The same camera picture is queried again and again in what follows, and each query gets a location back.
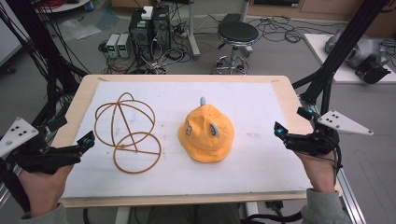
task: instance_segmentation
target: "gray floor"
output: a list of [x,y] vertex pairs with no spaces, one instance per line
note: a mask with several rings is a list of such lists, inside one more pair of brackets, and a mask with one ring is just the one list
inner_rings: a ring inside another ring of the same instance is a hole
[[[67,41],[68,46],[80,58],[82,63],[93,73],[100,74],[106,68],[103,54],[98,51],[99,43],[108,39],[112,33],[128,30],[129,21],[124,17],[114,20],[114,14],[105,7],[94,12],[82,8],[59,13],[59,22],[81,19],[81,24],[100,24],[105,29],[85,39]],[[129,13],[118,12],[118,15]],[[196,27],[208,17],[196,19]],[[214,26],[207,22],[203,27]],[[340,26],[320,27],[335,32]],[[203,29],[201,32],[214,33],[216,29]],[[198,46],[202,56],[197,61],[175,63],[169,66],[168,74],[209,74],[219,56],[229,54],[231,49],[221,50],[221,43],[215,35],[197,35]],[[297,81],[315,72],[320,64],[311,49],[302,40],[291,44],[285,41],[271,42],[261,39],[254,46],[254,52],[247,58],[251,75],[284,75],[291,82]],[[29,56],[21,51],[11,60],[16,67],[15,74],[0,74],[0,134],[4,134],[16,117],[32,121],[46,102],[46,82],[41,77]],[[305,87],[297,90],[304,92]],[[374,136],[341,134],[343,164],[350,185],[361,206],[367,223],[396,223],[396,151],[394,147],[394,111],[396,104],[394,85],[333,84],[330,108],[337,109],[344,115],[356,120],[375,131]],[[305,204],[304,200],[285,202],[284,215],[293,214]],[[130,223],[144,223],[149,208],[138,207],[131,213]],[[270,213],[260,203],[260,212]],[[68,209],[70,223],[83,223],[81,209]],[[0,210],[1,223],[16,223],[21,209],[10,199]],[[91,223],[113,223],[116,208],[92,208],[89,210]]]

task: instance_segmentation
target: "human hand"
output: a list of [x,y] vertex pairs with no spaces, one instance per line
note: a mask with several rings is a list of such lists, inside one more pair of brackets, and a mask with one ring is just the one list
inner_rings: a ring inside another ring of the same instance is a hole
[[295,152],[303,162],[305,172],[311,181],[314,191],[321,193],[334,193],[334,155],[312,157],[304,153]]
[[21,171],[19,179],[30,201],[30,217],[39,217],[58,206],[72,169],[73,165],[64,166],[54,175]]

